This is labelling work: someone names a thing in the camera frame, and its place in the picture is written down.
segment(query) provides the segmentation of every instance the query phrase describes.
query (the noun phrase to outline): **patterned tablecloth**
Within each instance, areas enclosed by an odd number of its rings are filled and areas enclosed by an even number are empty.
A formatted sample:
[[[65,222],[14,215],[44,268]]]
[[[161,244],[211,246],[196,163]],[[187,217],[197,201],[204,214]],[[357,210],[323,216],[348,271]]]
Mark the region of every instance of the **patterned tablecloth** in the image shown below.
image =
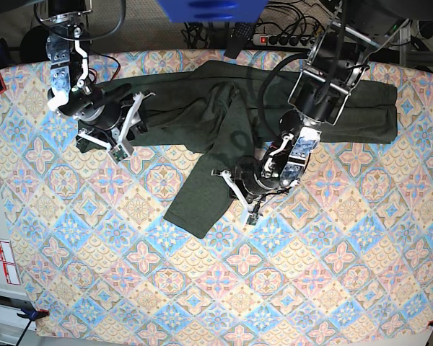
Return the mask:
[[[243,52],[273,68],[282,53]],[[220,51],[116,55],[120,77],[192,71]],[[94,58],[106,80],[115,64]],[[0,183],[38,334],[130,345],[334,345],[433,320],[433,75],[372,64],[397,86],[390,145],[324,144],[256,228],[233,203],[204,240],[162,216],[199,155],[137,148],[124,167],[80,154],[47,111],[47,63],[2,71]]]

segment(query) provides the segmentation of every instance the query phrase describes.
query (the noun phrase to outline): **garment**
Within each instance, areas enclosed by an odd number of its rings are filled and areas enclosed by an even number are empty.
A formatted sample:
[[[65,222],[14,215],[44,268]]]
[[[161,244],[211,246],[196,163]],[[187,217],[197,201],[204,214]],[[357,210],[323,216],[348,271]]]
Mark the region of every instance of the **garment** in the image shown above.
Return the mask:
[[[149,131],[134,146],[184,144],[203,153],[165,214],[165,219],[198,238],[228,209],[232,200],[224,180],[212,169],[231,169],[238,158],[253,155],[255,147],[270,141],[260,125],[256,98],[268,71],[209,61],[193,72],[123,79],[113,89],[131,83],[133,92],[156,94],[141,106]],[[280,117],[291,110],[287,98],[298,73],[281,72],[266,90],[266,119],[278,128]],[[398,134],[394,86],[363,81],[354,90],[335,127],[322,127],[321,141],[390,143]],[[80,141],[82,152],[97,148]]]

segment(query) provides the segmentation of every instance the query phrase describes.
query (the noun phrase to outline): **table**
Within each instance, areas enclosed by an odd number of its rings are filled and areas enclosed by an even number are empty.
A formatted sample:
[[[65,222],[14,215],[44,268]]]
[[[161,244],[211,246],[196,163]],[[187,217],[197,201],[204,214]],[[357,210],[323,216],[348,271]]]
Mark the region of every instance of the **table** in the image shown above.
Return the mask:
[[[208,60],[272,69],[285,53],[114,55],[120,78]],[[91,60],[98,79],[115,64]],[[297,70],[298,63],[289,66]],[[387,146],[321,144],[303,184],[256,228],[234,202],[203,240],[162,216],[199,158],[141,147],[123,167],[80,154],[46,108],[49,65],[2,71],[0,185],[20,278],[49,309],[38,334],[128,345],[335,345],[427,331],[433,320],[433,75],[372,63],[398,88]]]

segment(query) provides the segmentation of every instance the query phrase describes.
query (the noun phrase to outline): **power strip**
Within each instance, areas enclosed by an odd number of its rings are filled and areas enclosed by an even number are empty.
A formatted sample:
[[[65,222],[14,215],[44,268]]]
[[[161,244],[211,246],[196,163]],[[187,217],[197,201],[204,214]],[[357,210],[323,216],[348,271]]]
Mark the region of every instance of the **power strip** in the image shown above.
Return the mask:
[[[309,38],[298,38],[292,36],[289,38],[287,35],[267,35],[267,34],[254,34],[252,37],[254,45],[263,47],[285,47],[285,48],[311,48]]]

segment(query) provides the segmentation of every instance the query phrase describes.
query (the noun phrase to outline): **floral tile pattern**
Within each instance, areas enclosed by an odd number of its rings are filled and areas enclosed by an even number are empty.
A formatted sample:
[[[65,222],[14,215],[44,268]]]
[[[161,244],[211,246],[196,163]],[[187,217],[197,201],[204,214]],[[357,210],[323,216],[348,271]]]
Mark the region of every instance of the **floral tile pattern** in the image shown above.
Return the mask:
[[[121,78],[208,60],[273,68],[286,53],[120,53]],[[116,65],[92,57],[100,81]],[[289,67],[297,70],[299,63]],[[47,63],[2,71],[0,184],[38,334],[125,345],[337,345],[427,330],[433,320],[433,75],[371,63],[398,88],[390,145],[321,144],[304,182],[256,227],[233,203],[205,239],[163,219],[198,161],[135,148],[116,166],[81,154],[77,123],[46,109]]]

